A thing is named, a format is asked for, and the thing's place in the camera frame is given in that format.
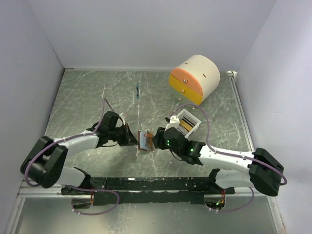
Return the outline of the brown leather card holder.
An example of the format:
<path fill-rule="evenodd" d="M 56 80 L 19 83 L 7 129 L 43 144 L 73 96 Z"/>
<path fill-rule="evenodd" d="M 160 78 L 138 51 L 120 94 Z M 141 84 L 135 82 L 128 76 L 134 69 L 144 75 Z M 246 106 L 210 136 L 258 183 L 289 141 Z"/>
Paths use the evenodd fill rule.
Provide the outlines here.
<path fill-rule="evenodd" d="M 153 150 L 153 133 L 151 130 L 138 131 L 138 149 L 142 151 Z"/>

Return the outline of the white plastic card tray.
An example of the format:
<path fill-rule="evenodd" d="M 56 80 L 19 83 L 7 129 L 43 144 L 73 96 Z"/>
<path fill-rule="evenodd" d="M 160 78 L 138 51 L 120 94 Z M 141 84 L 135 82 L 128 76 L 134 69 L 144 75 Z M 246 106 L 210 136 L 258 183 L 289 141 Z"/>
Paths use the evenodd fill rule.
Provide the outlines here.
<path fill-rule="evenodd" d="M 186 109 L 181 110 L 176 114 L 179 125 L 177 130 L 180 131 L 186 138 L 189 138 L 200 126 L 202 121 L 191 114 Z"/>

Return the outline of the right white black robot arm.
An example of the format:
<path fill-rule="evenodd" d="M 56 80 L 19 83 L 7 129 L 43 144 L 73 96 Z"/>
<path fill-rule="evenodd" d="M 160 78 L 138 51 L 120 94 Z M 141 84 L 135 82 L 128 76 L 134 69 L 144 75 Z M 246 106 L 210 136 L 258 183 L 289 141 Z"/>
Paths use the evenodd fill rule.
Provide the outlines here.
<path fill-rule="evenodd" d="M 254 188 L 258 192 L 277 196 L 286 183 L 284 167 L 265 149 L 238 152 L 208 146 L 204 142 L 188 140 L 174 127 L 158 128 L 152 138 L 155 148 L 170 150 L 191 165 L 210 166 L 212 179 L 207 189 L 212 194 L 228 188 Z"/>

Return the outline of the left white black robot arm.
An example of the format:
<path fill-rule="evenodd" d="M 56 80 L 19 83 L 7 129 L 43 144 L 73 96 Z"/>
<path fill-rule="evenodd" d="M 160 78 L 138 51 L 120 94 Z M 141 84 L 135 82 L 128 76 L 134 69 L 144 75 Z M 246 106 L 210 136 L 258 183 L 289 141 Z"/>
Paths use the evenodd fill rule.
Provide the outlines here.
<path fill-rule="evenodd" d="M 106 147 L 108 141 L 119 146 L 137 146 L 128 123 L 117 113 L 108 111 L 101 120 L 80 134 L 52 139 L 41 137 L 20 167 L 26 182 L 33 186 L 50 188 L 55 184 L 73 186 L 84 195 L 90 191 L 91 176 L 77 167 L 65 167 L 68 156 L 80 152 Z"/>

